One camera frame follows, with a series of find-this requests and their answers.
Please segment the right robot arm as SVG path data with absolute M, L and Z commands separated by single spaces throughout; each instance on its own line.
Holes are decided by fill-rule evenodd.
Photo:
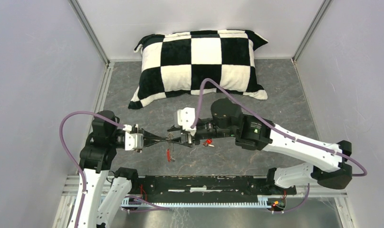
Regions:
M 300 165 L 269 169 L 265 188 L 271 194 L 308 183 L 342 190 L 352 180 L 352 166 L 346 163 L 352 149 L 348 141 L 325 143 L 291 133 L 272 121 L 244 114 L 241 106 L 228 98 L 215 101 L 211 114 L 191 128 L 195 109 L 178 110 L 168 132 L 179 131 L 176 141 L 189 147 L 200 143 L 208 146 L 208 139 L 233 137 L 235 145 L 245 150 L 276 152 L 302 160 Z

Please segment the black white checkered pillow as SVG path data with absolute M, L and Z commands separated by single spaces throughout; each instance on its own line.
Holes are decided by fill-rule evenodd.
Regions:
M 155 100 L 203 93 L 231 94 L 266 100 L 257 81 L 254 52 L 268 41 L 251 30 L 198 30 L 172 34 L 151 34 L 134 48 L 142 55 L 138 87 L 129 109 L 141 109 Z

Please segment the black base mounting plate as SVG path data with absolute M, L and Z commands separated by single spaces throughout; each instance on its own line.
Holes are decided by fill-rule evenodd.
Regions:
M 150 203 L 244 203 L 258 196 L 295 195 L 256 176 L 144 176 L 132 182 L 130 195 L 146 195 Z

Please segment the metal keyring with red handle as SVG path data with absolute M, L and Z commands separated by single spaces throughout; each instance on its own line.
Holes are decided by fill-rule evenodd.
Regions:
M 174 135 L 172 132 L 169 132 L 168 133 L 168 139 L 169 141 L 171 141 L 172 139 L 174 138 Z M 175 160 L 171 157 L 171 153 L 172 151 L 174 150 L 174 146 L 172 143 L 168 142 L 168 149 L 167 149 L 167 152 L 166 152 L 166 156 L 167 156 L 167 161 L 168 162 L 174 162 Z

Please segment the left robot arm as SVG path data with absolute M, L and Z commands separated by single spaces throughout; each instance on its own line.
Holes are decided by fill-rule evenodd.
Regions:
M 140 197 L 131 195 L 141 186 L 135 169 L 121 167 L 115 171 L 104 200 L 101 200 L 101 195 L 118 148 L 141 152 L 144 147 L 167 142 L 168 138 L 147 132 L 136 124 L 121 124 L 120 119 L 112 111 L 104 110 L 98 113 L 85 111 L 84 114 L 94 117 L 92 132 L 88 135 L 85 146 L 80 152 L 80 160 L 76 161 L 64 141 L 63 126 L 66 120 L 77 114 L 81 114 L 81 111 L 68 114 L 59 127 L 63 148 L 79 172 L 79 187 L 74 211 L 67 226 L 69 228 L 110 228 L 125 198 L 135 200 L 130 209 L 127 209 L 128 213 L 136 213 L 137 209 L 134 206 L 137 204 L 149 205 L 151 211 L 165 210 L 165 207 L 147 202 L 147 194 L 144 190 L 141 191 Z

